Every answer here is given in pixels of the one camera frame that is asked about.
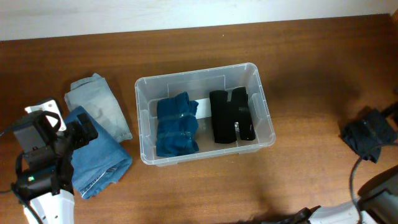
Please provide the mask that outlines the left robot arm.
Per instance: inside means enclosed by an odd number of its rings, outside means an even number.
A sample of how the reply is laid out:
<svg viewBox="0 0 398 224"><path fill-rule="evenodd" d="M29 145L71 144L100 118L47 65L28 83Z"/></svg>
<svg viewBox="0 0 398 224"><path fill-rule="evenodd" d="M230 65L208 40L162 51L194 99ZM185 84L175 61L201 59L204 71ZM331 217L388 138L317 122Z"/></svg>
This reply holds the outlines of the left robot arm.
<svg viewBox="0 0 398 224"><path fill-rule="evenodd" d="M98 137L85 113L67 123L50 111L31 112L12 125L23 148L16 159L17 180L11 190L23 206L29 223L73 223L72 154Z"/></svg>

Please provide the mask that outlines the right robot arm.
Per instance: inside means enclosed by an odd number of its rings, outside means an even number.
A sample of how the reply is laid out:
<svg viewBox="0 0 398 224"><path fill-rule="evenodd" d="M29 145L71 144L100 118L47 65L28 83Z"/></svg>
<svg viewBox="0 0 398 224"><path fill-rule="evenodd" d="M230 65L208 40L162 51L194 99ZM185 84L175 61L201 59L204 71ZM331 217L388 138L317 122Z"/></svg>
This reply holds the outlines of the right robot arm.
<svg viewBox="0 0 398 224"><path fill-rule="evenodd" d="M356 202L334 207L303 208L277 223L304 224L397 224L397 166L366 182Z"/></svg>

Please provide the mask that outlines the blue jeans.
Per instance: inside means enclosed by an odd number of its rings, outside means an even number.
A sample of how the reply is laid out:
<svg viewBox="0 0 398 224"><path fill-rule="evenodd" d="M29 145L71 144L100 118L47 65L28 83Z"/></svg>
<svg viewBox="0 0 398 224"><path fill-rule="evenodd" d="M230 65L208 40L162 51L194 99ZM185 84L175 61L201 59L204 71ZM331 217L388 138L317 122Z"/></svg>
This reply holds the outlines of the blue jeans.
<svg viewBox="0 0 398 224"><path fill-rule="evenodd" d="M72 155L73 187L83 199L89 199L109 184L118 183L132 164L132 157L83 107L72 110L65 122L78 121L80 114L88 117L98 133L96 139Z"/></svg>

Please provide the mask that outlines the black garment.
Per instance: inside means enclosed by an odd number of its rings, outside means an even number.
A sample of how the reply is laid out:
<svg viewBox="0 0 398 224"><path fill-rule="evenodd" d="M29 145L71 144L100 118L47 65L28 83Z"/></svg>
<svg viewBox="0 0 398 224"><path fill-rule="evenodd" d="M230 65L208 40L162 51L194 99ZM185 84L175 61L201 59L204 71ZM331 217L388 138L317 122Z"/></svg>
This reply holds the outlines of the black garment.
<svg viewBox="0 0 398 224"><path fill-rule="evenodd" d="M211 122L215 143L230 144L240 140L253 141L256 138L248 94L245 87L238 87L228 93L225 90L210 92Z"/></svg>

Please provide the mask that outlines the blue garment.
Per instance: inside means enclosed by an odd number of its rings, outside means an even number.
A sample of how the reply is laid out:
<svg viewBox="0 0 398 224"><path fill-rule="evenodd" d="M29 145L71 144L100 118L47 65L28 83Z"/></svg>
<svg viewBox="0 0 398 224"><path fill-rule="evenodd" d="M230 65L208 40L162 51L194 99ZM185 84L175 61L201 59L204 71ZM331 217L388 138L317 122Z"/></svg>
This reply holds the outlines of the blue garment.
<svg viewBox="0 0 398 224"><path fill-rule="evenodd" d="M191 101L187 92L157 103L156 156L185 156L199 151L195 140L197 108L198 102Z"/></svg>

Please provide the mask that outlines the dark navy garment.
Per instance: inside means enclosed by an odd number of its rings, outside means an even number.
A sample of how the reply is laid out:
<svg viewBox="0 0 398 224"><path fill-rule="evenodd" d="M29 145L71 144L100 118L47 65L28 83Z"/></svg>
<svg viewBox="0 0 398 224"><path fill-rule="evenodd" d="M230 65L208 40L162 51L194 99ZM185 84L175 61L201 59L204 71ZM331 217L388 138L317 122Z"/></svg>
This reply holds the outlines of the dark navy garment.
<svg viewBox="0 0 398 224"><path fill-rule="evenodd" d="M387 121L387 117L391 114L391 109L370 110L341 130L342 140L365 161L377 163L381 148L397 140L397 131Z"/></svg>

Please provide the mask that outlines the light grey jeans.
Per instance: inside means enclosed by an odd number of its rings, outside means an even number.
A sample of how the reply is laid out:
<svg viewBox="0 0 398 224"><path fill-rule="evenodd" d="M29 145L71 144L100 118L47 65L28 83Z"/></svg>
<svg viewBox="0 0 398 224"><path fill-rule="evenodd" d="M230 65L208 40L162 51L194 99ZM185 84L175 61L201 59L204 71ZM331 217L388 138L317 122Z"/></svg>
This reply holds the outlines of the light grey jeans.
<svg viewBox="0 0 398 224"><path fill-rule="evenodd" d="M117 142L132 139L116 97L99 74L73 82L64 99L70 111L83 107Z"/></svg>

